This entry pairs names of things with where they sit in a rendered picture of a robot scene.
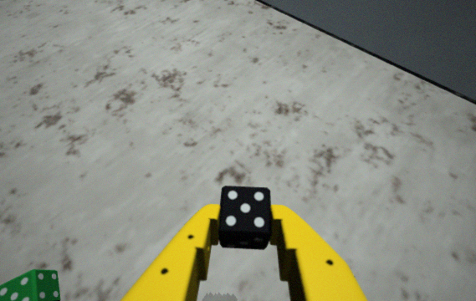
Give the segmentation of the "black die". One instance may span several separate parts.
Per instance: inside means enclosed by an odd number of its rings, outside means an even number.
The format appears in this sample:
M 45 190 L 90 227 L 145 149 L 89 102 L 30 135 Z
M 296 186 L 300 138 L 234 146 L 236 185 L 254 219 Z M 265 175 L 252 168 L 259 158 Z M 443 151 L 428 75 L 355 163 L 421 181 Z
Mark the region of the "black die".
M 272 236 L 267 187 L 224 186 L 218 225 L 222 247 L 264 250 Z

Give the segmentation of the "green die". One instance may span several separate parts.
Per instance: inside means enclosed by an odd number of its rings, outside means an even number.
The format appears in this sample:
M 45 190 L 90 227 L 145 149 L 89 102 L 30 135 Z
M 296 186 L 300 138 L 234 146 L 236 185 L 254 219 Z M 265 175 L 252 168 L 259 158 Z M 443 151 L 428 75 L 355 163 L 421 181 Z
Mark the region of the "green die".
M 32 269 L 0 285 L 0 301 L 60 301 L 58 271 Z

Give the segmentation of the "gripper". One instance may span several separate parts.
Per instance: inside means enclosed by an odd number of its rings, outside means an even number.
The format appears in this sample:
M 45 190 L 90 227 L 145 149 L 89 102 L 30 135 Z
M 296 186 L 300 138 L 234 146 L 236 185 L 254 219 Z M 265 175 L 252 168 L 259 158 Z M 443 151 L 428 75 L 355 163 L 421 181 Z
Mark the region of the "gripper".
M 347 263 L 301 217 L 271 205 L 270 245 L 290 301 L 367 301 Z M 220 205 L 201 208 L 166 245 L 121 301 L 197 301 L 218 245 Z

